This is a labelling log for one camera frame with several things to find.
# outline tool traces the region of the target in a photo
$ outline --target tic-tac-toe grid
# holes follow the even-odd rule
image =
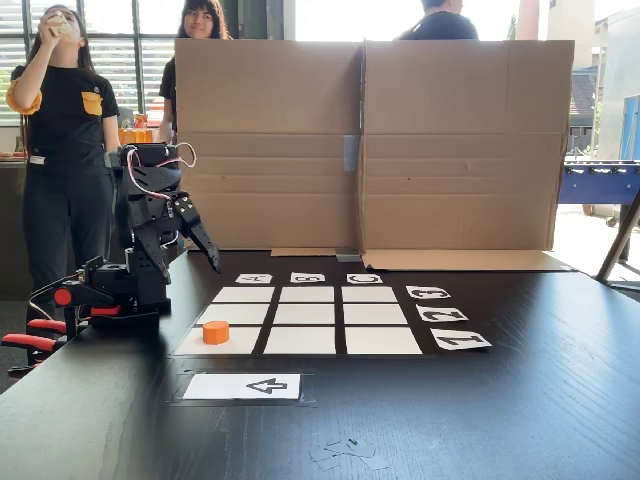
[[[392,287],[315,284],[223,287],[175,354],[335,355],[336,313],[348,354],[421,353]],[[229,323],[231,340],[206,345],[201,325],[215,320]]]

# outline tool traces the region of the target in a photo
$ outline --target black t-shirt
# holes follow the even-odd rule
[[[17,67],[11,79],[20,78]],[[30,116],[28,168],[57,175],[107,173],[102,119],[118,115],[108,80],[91,70],[47,67],[40,110]]]
[[[478,31],[462,15],[436,12],[424,17],[398,40],[478,40]]]
[[[162,83],[160,83],[160,96],[171,100],[171,111],[173,113],[173,131],[178,131],[178,113],[176,106],[176,57],[169,60],[164,67]]]

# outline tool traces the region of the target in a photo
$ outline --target white paper square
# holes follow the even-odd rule
[[[200,373],[193,376],[183,400],[297,400],[299,373]]]
[[[380,275],[349,274],[347,275],[347,282],[354,285],[367,285],[372,283],[382,283],[382,278],[380,278]]]
[[[324,282],[325,276],[320,273],[292,273],[291,283],[320,283]]]
[[[232,305],[209,305],[198,324],[227,322],[229,325],[262,325],[269,310],[268,303],[237,303]]]
[[[469,320],[464,313],[457,308],[443,308],[443,307],[418,307],[418,314],[420,318],[425,322],[438,323],[438,322],[464,322]]]
[[[408,327],[347,327],[350,355],[420,355],[422,351]]]
[[[269,303],[274,287],[224,287],[213,303]]]
[[[238,277],[236,283],[269,284],[272,278],[271,275],[261,273],[243,273]]]
[[[280,302],[331,303],[334,298],[333,287],[283,287]]]
[[[411,298],[415,298],[417,300],[451,298],[451,295],[438,287],[407,287],[407,292],[409,292]]]
[[[438,330],[431,329],[433,338],[436,339],[438,346],[445,350],[469,350],[472,348],[490,347],[482,335],[475,332],[463,332],[460,330]]]
[[[398,303],[391,287],[342,287],[345,303]]]
[[[275,325],[333,325],[336,315],[332,303],[281,303],[276,312]]]
[[[334,327],[276,327],[264,353],[269,355],[334,355],[336,353]]]
[[[407,325],[397,303],[344,305],[345,325]]]
[[[229,341],[222,345],[207,345],[202,340],[202,328],[192,328],[175,355],[249,355],[260,335],[260,327],[231,328]]]

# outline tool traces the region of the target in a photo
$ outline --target dark hair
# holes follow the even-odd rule
[[[213,29],[209,38],[218,38],[221,40],[229,39],[229,31],[227,30],[227,22],[224,19],[224,9],[220,4],[220,0],[186,0],[182,9],[182,22],[178,30],[178,38],[189,38],[184,29],[184,19],[191,11],[205,10],[213,17]]]
[[[422,0],[422,4],[424,5],[424,9],[426,10],[428,8],[441,7],[445,1],[446,0]]]
[[[87,29],[84,26],[84,23],[80,19],[80,15],[74,10],[64,6],[64,5],[53,5],[47,8],[44,12],[44,15],[55,12],[56,10],[67,10],[76,17],[76,23],[80,28],[80,35],[84,38],[84,46],[80,47],[78,50],[78,68],[84,68],[87,70],[91,70],[95,72],[96,69],[93,66],[93,61],[91,60],[91,52],[89,51],[89,40],[87,39]],[[27,56],[27,65],[29,65],[33,59],[35,58],[38,51],[40,51],[40,47],[42,46],[42,39],[40,38],[40,33],[36,35],[36,39],[33,42],[33,47],[31,47],[31,51]],[[20,116],[20,132],[22,133],[22,142],[24,143],[24,148],[27,151],[27,154],[31,156],[29,152],[29,147],[31,143],[31,121],[28,115]]]

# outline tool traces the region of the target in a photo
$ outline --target black pants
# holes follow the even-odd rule
[[[67,241],[76,268],[97,256],[108,258],[114,181],[110,174],[55,176],[30,169],[24,189],[23,224],[34,291],[65,277]],[[35,302],[55,315],[53,292]],[[29,308],[27,322],[43,315]]]

